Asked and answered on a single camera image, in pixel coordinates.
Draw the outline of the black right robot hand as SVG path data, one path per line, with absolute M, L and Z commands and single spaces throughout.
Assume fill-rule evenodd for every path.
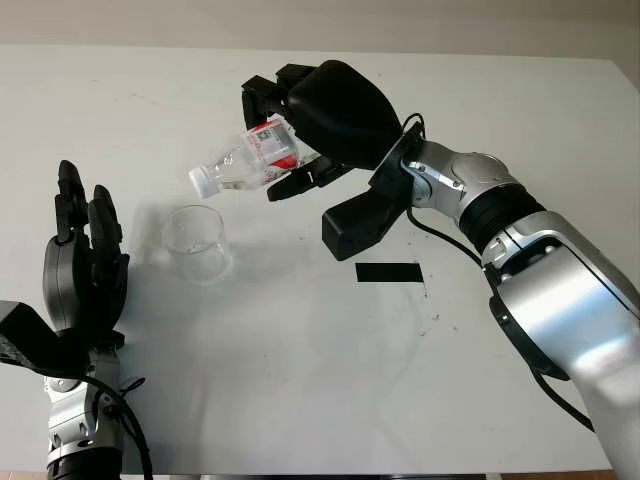
M 374 170 L 402 134 L 385 95 L 350 65 L 287 64 L 271 81 L 254 76 L 242 85 L 246 127 L 278 115 L 318 156 L 267 189 L 280 201 L 322 188 L 353 169 Z

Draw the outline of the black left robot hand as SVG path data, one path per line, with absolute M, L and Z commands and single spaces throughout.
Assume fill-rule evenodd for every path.
M 130 256 L 109 190 L 97 184 L 87 200 L 76 166 L 63 160 L 55 196 L 56 234 L 48 241 L 43 294 L 54 329 L 90 348 L 119 349 L 115 330 L 128 287 Z

